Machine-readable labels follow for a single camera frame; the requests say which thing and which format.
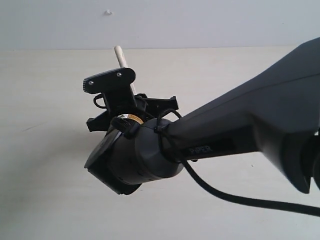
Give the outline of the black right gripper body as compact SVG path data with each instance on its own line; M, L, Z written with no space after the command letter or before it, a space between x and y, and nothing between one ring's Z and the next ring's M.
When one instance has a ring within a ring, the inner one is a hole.
M114 92L104 94L105 103L105 125L110 125L116 117L124 117L143 124L148 118L146 113L147 95L145 93L133 94L132 92Z

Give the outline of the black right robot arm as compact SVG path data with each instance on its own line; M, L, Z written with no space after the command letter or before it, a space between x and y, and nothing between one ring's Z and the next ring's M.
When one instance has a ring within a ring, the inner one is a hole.
M262 153L300 192L320 181L320 40L176 121L115 119L85 168L118 194L177 175L178 159Z

